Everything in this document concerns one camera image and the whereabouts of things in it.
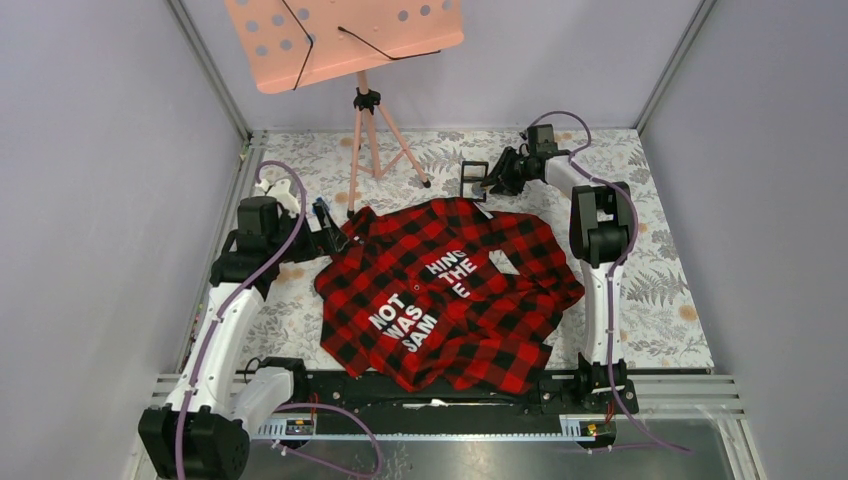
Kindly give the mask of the small round brooch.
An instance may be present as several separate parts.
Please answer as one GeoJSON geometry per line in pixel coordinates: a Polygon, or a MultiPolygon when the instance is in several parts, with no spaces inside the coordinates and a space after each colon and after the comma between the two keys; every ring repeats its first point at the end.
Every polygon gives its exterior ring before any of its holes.
{"type": "Polygon", "coordinates": [[[485,201],[487,198],[487,190],[479,185],[472,186],[471,194],[476,201],[485,201]]]}

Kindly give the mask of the red black plaid shirt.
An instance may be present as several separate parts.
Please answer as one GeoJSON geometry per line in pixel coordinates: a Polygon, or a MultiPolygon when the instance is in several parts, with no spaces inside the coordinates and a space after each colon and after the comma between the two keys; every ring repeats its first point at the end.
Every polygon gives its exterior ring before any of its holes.
{"type": "Polygon", "coordinates": [[[551,227],[527,213],[437,198],[343,226],[349,246],[317,274],[321,347],[357,377],[415,392],[522,394],[545,369],[548,337],[585,293],[551,227]]]}

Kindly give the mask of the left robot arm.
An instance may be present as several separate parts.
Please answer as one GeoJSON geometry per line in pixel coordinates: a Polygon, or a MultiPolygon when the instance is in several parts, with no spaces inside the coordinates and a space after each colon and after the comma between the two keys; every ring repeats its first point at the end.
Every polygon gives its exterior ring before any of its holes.
{"type": "Polygon", "coordinates": [[[146,409],[138,423],[160,478],[240,478],[261,425],[279,406],[307,404],[305,365],[292,358],[261,361],[235,393],[239,351],[282,264],[339,253],[347,244],[323,199],[311,206],[273,196],[240,201],[237,226],[211,267],[197,345],[163,406],[146,409]]]}

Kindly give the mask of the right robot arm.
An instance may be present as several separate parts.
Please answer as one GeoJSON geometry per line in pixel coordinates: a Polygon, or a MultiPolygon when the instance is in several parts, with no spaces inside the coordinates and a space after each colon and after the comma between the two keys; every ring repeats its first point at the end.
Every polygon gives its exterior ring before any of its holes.
{"type": "Polygon", "coordinates": [[[507,147],[483,187],[516,195],[540,180],[567,194],[569,246],[585,282],[585,333],[572,388],[583,410],[631,415],[635,394],[620,344],[623,265],[637,237],[638,212],[625,182],[612,182],[576,163],[575,150],[559,147],[550,124],[533,124],[519,148],[507,147]]]}

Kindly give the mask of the pink music stand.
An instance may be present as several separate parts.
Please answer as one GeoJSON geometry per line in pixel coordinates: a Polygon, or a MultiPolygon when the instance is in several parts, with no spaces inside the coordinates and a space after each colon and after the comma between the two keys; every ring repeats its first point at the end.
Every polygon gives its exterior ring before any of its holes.
{"type": "Polygon", "coordinates": [[[431,180],[412,152],[369,71],[433,56],[465,38],[461,0],[227,0],[225,6],[259,92],[279,94],[346,75],[357,79],[346,212],[354,214],[359,173],[382,179],[407,159],[421,185],[431,180]]]}

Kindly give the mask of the floral patterned table mat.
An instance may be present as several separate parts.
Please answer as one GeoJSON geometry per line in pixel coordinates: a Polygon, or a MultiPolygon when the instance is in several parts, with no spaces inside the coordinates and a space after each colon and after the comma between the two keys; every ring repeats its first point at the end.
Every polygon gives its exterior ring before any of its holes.
{"type": "MultiPolygon", "coordinates": [[[[574,121],[554,120],[556,140],[576,148],[577,163],[591,174],[623,181],[637,207],[637,243],[622,267],[620,345],[632,369],[711,368],[713,359],[689,283],[674,245],[638,134],[627,129],[583,131],[574,121]]],[[[322,198],[338,223],[349,207],[384,215],[423,201],[462,193],[466,161],[494,162],[516,145],[515,130],[409,131],[406,140],[431,185],[424,188],[399,156],[394,135],[377,135],[380,158],[390,170],[380,179],[360,173],[349,185],[354,137],[349,132],[265,133],[253,150],[248,177],[275,181],[299,176],[310,198],[322,198]]],[[[238,365],[268,356],[302,359],[310,369],[336,369],[320,346],[322,301],[313,281],[326,258],[284,264],[265,307],[248,328],[238,365]]]]}

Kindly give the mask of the black brooch holder frame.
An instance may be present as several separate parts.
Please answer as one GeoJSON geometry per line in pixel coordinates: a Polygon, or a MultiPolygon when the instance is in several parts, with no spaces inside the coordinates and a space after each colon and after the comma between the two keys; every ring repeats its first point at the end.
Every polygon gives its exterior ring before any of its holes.
{"type": "Polygon", "coordinates": [[[485,202],[487,198],[485,201],[476,201],[472,197],[471,188],[473,185],[481,186],[481,181],[488,173],[489,164],[485,161],[462,161],[460,167],[459,196],[475,202],[485,202]]]}

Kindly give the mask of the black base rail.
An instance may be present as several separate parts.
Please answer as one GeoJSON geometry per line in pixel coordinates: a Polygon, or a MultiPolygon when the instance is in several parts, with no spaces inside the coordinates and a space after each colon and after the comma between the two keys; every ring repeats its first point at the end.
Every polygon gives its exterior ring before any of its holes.
{"type": "Polygon", "coordinates": [[[616,393],[585,393],[572,370],[546,371],[524,394],[457,390],[444,380],[407,392],[376,372],[353,378],[343,371],[306,371],[296,374],[292,399],[337,407],[335,413],[306,410],[318,433],[327,435],[357,433],[363,422],[388,436],[542,436],[563,433],[564,419],[601,423],[639,410],[633,383],[616,393]]]}

